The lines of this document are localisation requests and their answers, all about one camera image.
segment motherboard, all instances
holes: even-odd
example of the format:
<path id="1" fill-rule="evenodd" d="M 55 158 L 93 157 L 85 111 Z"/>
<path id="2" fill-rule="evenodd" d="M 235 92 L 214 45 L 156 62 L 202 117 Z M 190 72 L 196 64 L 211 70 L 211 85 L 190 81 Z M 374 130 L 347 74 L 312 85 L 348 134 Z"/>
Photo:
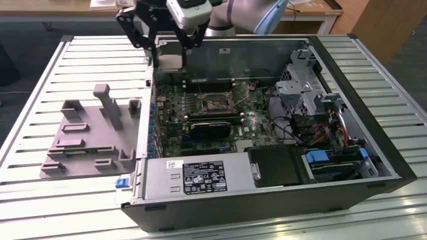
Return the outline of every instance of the motherboard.
<path id="1" fill-rule="evenodd" d="M 163 157 L 238 153 L 278 144 L 267 116 L 267 91 L 256 81 L 159 83 L 156 107 Z"/>

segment aluminum workbench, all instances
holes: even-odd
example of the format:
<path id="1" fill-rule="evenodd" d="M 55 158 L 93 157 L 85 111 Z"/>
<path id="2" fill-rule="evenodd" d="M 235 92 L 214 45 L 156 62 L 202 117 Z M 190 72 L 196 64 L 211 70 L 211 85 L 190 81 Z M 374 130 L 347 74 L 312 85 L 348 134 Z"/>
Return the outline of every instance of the aluminum workbench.
<path id="1" fill-rule="evenodd" d="M 119 104 L 125 103 L 142 99 L 146 84 L 144 51 L 134 48 L 125 36 L 64 37 L 0 149 L 0 239 L 424 238 L 427 114 L 358 39 L 347 35 L 322 35 L 319 39 L 418 175 L 414 183 L 350 210 L 172 233 L 143 232 L 120 210 L 131 192 L 116 190 L 117 176 L 69 180 L 39 177 L 63 119 L 63 101 L 80 99 L 84 106 L 100 104 L 92 89 L 95 84 L 107 83 L 111 96 Z"/>

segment blue latch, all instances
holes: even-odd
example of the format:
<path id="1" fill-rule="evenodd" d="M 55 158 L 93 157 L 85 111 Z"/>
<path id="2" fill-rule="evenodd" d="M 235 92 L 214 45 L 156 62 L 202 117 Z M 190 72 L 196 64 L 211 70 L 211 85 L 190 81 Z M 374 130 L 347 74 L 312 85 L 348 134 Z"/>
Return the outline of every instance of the blue latch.
<path id="1" fill-rule="evenodd" d="M 311 163 L 318 163 L 318 162 L 327 162 L 330 161 L 330 157 L 327 154 L 327 151 L 324 150 L 315 150 L 315 151 L 310 151 L 306 154 L 306 159 L 307 162 Z"/>
<path id="2" fill-rule="evenodd" d="M 116 189 L 124 189 L 130 187 L 130 178 L 119 178 L 115 181 L 115 188 Z"/>
<path id="3" fill-rule="evenodd" d="M 368 152 L 363 147 L 359 149 L 359 152 L 362 154 L 363 159 L 367 159 L 370 157 Z"/>

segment power supply label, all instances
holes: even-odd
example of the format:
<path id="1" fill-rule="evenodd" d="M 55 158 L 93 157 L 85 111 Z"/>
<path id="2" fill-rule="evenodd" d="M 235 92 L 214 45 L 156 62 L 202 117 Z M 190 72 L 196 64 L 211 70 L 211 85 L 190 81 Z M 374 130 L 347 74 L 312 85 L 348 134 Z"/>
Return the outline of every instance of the power supply label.
<path id="1" fill-rule="evenodd" d="M 186 163 L 182 171 L 187 195 L 227 191 L 223 161 Z"/>

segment black plastic cover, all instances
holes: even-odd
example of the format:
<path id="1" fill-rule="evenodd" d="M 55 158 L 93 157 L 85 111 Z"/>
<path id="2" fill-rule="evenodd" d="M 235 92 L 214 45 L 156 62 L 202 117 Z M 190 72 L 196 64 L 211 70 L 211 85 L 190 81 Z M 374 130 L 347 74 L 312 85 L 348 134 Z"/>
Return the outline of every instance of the black plastic cover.
<path id="1" fill-rule="evenodd" d="M 179 6 L 183 9 L 190 9 L 192 7 L 196 7 L 202 4 L 204 4 L 207 0 L 178 0 Z"/>
<path id="2" fill-rule="evenodd" d="M 310 183 L 300 149 L 294 145 L 255 146 L 247 148 L 251 164 L 258 164 L 258 188 L 294 186 Z"/>

